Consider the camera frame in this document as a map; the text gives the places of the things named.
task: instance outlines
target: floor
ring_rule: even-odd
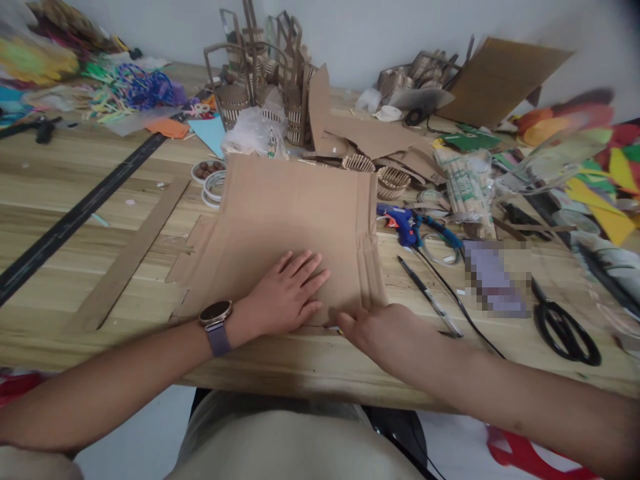
[[[176,461],[195,389],[171,386],[112,434],[80,452],[76,462],[86,480],[158,480]],[[446,480],[534,479],[514,467],[494,462],[485,444],[482,422],[462,415],[418,412],[432,462]],[[573,462],[537,448],[553,466]]]

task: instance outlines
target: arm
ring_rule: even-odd
[[[640,471],[640,405],[439,335],[402,305],[338,318],[387,373],[498,428],[545,445],[604,478]]]
[[[233,348],[261,335],[291,331],[321,307],[310,298],[329,272],[310,278],[322,259],[310,256],[305,252],[289,261],[289,252],[234,305],[225,324]],[[77,452],[211,357],[207,334],[197,321],[98,355],[0,409],[0,445]]]

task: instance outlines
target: blue pipe cleaner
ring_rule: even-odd
[[[148,73],[133,63],[123,63],[118,66],[116,75],[123,84],[123,100],[129,108],[151,110],[175,103],[171,80],[160,71]]]

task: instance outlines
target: hand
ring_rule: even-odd
[[[411,383],[415,359],[441,337],[436,328],[398,303],[371,312],[359,309],[354,317],[339,313],[337,322],[347,340],[382,370],[406,383]]]
[[[236,347],[261,335],[288,333],[320,310],[322,302],[311,297],[331,272],[322,270],[311,277],[322,255],[307,250],[291,260],[287,252],[260,280],[249,296],[234,305],[227,322],[227,336]]]

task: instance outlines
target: pen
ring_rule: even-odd
[[[440,305],[440,302],[438,302],[438,300],[435,299],[431,291],[427,288],[427,286],[424,283],[422,283],[422,280],[420,280],[420,278],[415,274],[415,272],[410,268],[410,266],[408,266],[406,262],[402,260],[402,257],[400,255],[398,255],[398,261],[400,262],[400,265],[402,265],[402,268],[404,268],[404,270],[409,274],[411,280],[413,280],[413,282],[415,283],[415,286],[418,287],[418,290],[422,292],[422,294],[429,301],[429,303],[431,304],[435,312],[440,316],[440,318],[442,318],[442,321],[448,326],[454,338],[462,338],[464,335],[458,329],[458,327],[455,326],[454,322],[451,321],[451,319],[449,318],[449,314],[444,310],[444,308],[442,308],[442,305]]]

